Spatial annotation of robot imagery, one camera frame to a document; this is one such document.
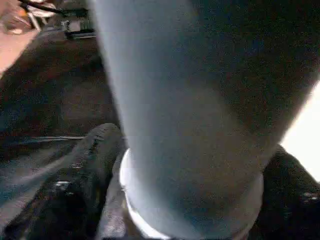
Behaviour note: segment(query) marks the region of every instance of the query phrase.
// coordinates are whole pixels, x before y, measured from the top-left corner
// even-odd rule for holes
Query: small object
[[[8,13],[0,18],[0,29],[5,34],[21,35],[29,32],[32,26],[26,11],[18,7],[9,9]]]
[[[62,29],[68,39],[95,38],[96,33],[90,17],[78,17],[75,20],[61,22]]]

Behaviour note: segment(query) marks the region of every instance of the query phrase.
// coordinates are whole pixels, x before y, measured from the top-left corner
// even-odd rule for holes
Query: white surface
[[[320,82],[310,93],[281,145],[320,182]]]

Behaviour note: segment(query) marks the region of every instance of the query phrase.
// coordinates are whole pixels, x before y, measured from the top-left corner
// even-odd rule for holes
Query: floor
[[[0,73],[15,62],[36,34],[36,30],[24,35],[7,35],[0,32]]]
[[[0,75],[35,37],[37,31],[25,35],[0,33]],[[286,150],[297,157],[310,174],[320,181],[320,84],[310,93],[310,98],[282,140]]]

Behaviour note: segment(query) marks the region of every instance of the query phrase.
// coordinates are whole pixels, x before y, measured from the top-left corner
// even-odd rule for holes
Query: pvc pipe
[[[253,224],[261,172],[318,77],[316,4],[93,1],[126,197],[153,229],[214,239]]]

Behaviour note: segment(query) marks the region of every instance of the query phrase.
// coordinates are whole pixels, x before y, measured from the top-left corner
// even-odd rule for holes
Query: cable
[[[61,9],[54,9],[52,7],[46,7],[46,6],[42,6],[41,4],[35,3],[35,2],[31,2],[29,0],[18,0],[19,2],[29,5],[31,7],[34,7],[36,9],[40,9],[40,10],[44,10],[47,12],[52,12],[52,13],[56,13],[56,14],[62,14],[64,15],[64,12]]]
[[[52,12],[52,13],[56,13],[56,14],[60,14],[64,17],[69,17],[69,16],[76,16],[76,17],[85,17],[88,14],[88,10],[85,8],[76,8],[76,9],[55,9],[52,7],[46,7],[43,6],[41,4],[35,3],[35,2],[31,2],[29,0],[18,0],[19,2],[34,7],[36,9],[40,9],[43,11],[47,11],[47,12]]]

